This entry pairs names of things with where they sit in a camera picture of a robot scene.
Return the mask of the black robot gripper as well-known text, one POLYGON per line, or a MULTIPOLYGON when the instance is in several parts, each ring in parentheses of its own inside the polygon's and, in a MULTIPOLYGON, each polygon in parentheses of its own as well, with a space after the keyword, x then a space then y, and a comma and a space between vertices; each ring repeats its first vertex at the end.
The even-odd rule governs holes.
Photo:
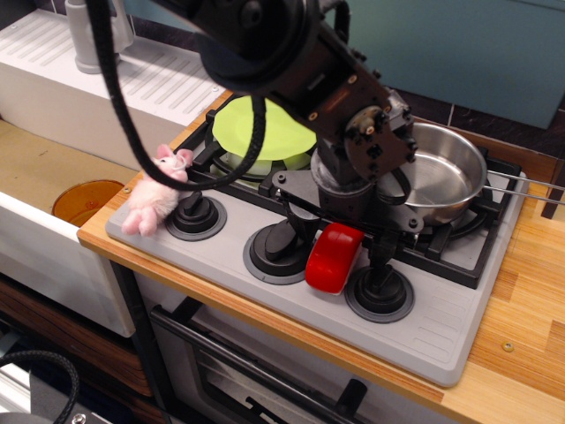
POLYGON ((308 170, 281 170, 272 182, 280 192, 289 242, 284 252, 300 246, 313 248, 321 218, 343 223, 374 236, 369 248, 368 292, 402 292, 403 283, 388 263, 398 244, 397 233, 416 234, 424 229, 424 220, 406 205, 388 205, 377 196, 377 186, 354 178, 341 185, 314 152, 308 170))

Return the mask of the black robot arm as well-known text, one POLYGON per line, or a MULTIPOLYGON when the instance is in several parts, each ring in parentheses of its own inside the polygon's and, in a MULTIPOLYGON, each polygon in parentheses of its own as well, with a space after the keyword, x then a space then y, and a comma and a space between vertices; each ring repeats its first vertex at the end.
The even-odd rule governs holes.
POLYGON ((319 198, 287 192, 289 202, 330 216, 317 232, 288 216, 254 235, 245 249, 249 270, 264 278, 300 276, 324 292, 350 287, 384 301, 409 290, 390 266, 399 228, 383 223, 370 263, 353 270, 365 216, 375 204, 401 207, 411 185, 403 166, 417 145, 403 100, 382 86, 348 44, 344 1, 167 1, 164 7, 198 29, 207 74, 222 86, 266 98, 313 131, 318 145, 308 182, 319 198))

